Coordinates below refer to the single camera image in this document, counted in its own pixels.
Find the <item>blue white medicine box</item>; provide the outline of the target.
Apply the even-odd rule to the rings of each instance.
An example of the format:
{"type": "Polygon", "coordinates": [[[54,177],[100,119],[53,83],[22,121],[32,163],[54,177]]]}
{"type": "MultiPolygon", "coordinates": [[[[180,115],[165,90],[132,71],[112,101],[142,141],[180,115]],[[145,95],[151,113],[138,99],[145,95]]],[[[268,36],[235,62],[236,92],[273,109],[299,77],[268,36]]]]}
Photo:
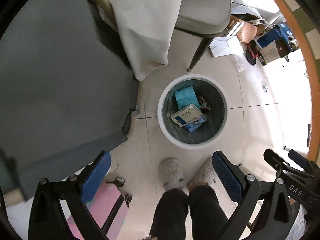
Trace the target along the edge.
{"type": "Polygon", "coordinates": [[[201,111],[194,104],[191,104],[172,114],[170,119],[178,126],[184,127],[199,120],[202,115],[201,111]]]}

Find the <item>blue rice bag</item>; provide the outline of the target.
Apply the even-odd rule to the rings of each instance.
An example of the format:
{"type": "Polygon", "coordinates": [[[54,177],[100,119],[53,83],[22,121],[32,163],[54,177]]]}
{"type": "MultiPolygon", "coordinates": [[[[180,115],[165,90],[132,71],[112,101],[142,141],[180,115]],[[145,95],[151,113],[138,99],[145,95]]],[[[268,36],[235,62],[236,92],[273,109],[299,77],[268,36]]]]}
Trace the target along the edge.
{"type": "Polygon", "coordinates": [[[196,108],[200,110],[200,105],[192,86],[176,91],[175,99],[179,110],[191,104],[194,104],[196,108]]]}

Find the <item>white round trash bin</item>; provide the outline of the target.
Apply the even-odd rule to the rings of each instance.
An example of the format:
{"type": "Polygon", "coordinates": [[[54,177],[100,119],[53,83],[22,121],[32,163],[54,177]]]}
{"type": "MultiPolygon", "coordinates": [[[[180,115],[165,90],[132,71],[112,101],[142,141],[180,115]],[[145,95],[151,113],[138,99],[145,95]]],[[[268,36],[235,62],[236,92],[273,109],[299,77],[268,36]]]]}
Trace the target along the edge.
{"type": "Polygon", "coordinates": [[[200,150],[218,141],[227,127],[229,102],[222,86],[211,77],[189,74],[169,83],[157,108],[165,137],[179,148],[200,150]],[[176,93],[191,90],[192,103],[179,108],[176,93]]]}

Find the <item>pink suitcase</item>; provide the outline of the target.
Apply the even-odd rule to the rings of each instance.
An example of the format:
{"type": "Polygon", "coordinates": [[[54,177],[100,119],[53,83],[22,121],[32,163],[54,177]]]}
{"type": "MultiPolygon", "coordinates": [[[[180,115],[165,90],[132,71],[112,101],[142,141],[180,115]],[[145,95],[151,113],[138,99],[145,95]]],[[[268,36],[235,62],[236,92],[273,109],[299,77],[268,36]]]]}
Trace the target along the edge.
{"type": "Polygon", "coordinates": [[[127,216],[132,196],[120,190],[123,177],[100,184],[87,181],[82,186],[81,201],[108,239],[117,239],[127,216]]]}

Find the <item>right black trouser leg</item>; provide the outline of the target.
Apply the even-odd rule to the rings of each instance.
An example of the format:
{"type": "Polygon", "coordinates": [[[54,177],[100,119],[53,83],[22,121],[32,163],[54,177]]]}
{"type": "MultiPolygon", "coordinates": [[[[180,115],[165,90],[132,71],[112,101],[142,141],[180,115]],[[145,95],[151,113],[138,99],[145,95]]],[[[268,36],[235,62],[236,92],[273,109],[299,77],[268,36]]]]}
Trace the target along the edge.
{"type": "Polygon", "coordinates": [[[215,239],[228,221],[213,188],[199,185],[189,192],[193,239],[215,239]]]}

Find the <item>black trouser leg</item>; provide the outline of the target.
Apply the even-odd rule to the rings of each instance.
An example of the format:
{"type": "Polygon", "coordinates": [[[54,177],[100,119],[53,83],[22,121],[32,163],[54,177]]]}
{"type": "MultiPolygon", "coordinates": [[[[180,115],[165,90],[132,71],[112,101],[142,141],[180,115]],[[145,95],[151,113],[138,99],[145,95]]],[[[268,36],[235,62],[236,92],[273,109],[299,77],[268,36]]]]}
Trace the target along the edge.
{"type": "Polygon", "coordinates": [[[189,192],[193,239],[215,239],[228,221],[213,188],[199,185],[189,192]]]}
{"type": "Polygon", "coordinates": [[[149,236],[156,239],[185,239],[188,196],[181,189],[163,193],[153,215],[149,236]]]}

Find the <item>right grey slipper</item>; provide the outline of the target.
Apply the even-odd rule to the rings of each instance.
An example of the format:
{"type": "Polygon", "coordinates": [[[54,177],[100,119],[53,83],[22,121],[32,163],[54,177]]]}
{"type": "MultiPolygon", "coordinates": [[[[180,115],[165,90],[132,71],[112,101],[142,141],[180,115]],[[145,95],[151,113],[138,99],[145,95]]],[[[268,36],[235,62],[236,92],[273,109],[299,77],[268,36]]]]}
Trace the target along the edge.
{"type": "Polygon", "coordinates": [[[198,184],[212,185],[216,183],[216,173],[212,164],[212,157],[209,157],[200,167],[195,176],[188,182],[187,188],[194,187],[198,184]]]}

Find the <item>grey slipper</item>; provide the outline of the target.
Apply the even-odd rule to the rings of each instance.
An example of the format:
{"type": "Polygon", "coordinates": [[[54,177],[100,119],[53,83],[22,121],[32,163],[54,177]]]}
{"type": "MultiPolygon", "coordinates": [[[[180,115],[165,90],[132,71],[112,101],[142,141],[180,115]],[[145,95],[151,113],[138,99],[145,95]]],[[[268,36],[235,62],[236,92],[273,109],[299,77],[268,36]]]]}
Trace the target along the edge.
{"type": "Polygon", "coordinates": [[[186,185],[180,163],[175,158],[167,158],[160,163],[159,178],[165,191],[183,190],[186,185]]]}
{"type": "Polygon", "coordinates": [[[200,167],[195,176],[188,182],[187,188],[194,187],[198,184],[212,185],[216,183],[216,173],[212,164],[212,157],[209,157],[200,167]]]}

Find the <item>left black trouser leg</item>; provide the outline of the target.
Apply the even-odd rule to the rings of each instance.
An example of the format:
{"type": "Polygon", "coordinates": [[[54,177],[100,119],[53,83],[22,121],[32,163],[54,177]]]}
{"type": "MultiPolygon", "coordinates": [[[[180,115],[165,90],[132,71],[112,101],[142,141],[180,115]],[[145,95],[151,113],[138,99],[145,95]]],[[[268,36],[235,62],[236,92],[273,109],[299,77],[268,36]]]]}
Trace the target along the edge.
{"type": "Polygon", "coordinates": [[[181,189],[163,193],[153,215],[149,236],[156,239],[185,239],[188,196],[181,189]]]}

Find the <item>left grey slipper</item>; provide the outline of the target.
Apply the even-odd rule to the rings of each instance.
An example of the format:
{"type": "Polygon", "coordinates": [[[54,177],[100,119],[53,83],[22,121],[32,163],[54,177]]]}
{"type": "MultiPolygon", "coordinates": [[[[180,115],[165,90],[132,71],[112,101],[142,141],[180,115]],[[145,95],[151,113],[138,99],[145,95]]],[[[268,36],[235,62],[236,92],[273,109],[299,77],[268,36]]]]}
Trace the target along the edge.
{"type": "Polygon", "coordinates": [[[175,158],[167,158],[160,163],[159,178],[165,191],[183,190],[186,185],[180,163],[175,158]]]}

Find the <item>blue box on floor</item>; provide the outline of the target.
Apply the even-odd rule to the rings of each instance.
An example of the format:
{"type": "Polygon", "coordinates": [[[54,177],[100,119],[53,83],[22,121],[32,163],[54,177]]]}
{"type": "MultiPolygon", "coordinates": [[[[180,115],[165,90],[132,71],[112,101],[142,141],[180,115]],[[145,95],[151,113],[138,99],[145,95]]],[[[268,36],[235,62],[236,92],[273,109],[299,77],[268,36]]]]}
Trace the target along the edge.
{"type": "Polygon", "coordinates": [[[280,58],[287,57],[293,52],[295,36],[286,23],[273,26],[271,30],[256,40],[258,59],[263,66],[280,58]]]}

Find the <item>white flat carton on floor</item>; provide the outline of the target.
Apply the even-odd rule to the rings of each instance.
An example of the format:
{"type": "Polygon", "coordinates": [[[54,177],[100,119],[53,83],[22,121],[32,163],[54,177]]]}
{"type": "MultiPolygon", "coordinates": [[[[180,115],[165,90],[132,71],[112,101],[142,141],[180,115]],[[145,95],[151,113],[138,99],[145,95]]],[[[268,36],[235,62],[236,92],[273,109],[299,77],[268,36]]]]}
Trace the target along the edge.
{"type": "Polygon", "coordinates": [[[243,53],[237,36],[215,37],[209,46],[213,57],[221,57],[233,54],[243,53]]]}

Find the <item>brown carton on floor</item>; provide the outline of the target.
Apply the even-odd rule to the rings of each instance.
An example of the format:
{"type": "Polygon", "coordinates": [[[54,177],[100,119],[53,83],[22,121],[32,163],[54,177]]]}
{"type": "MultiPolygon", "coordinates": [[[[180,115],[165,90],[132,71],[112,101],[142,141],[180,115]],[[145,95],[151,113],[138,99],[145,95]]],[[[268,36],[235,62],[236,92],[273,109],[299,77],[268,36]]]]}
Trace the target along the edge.
{"type": "Polygon", "coordinates": [[[249,43],[256,37],[263,35],[265,31],[263,24],[253,25],[235,16],[231,16],[227,27],[232,29],[237,23],[239,23],[239,25],[236,27],[235,33],[233,33],[232,36],[237,36],[238,40],[242,43],[249,43]]]}

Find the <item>grey padded chair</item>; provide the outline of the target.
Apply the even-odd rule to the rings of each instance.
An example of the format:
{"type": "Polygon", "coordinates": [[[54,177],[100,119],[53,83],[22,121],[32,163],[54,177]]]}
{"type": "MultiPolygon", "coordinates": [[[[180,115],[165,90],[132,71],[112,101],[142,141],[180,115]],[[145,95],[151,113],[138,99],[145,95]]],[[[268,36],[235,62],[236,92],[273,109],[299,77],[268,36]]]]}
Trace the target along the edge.
{"type": "Polygon", "coordinates": [[[191,72],[213,39],[229,24],[232,0],[182,0],[175,29],[201,38],[187,69],[191,72]]]}

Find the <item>white cloth on chair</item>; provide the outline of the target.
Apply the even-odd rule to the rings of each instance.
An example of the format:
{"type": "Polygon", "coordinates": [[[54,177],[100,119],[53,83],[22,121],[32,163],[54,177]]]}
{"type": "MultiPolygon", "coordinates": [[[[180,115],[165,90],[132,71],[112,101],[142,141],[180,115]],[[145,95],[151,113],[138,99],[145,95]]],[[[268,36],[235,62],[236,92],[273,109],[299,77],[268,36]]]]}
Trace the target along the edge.
{"type": "Polygon", "coordinates": [[[142,82],[168,64],[168,51],[182,0],[108,0],[135,78],[142,82]]]}

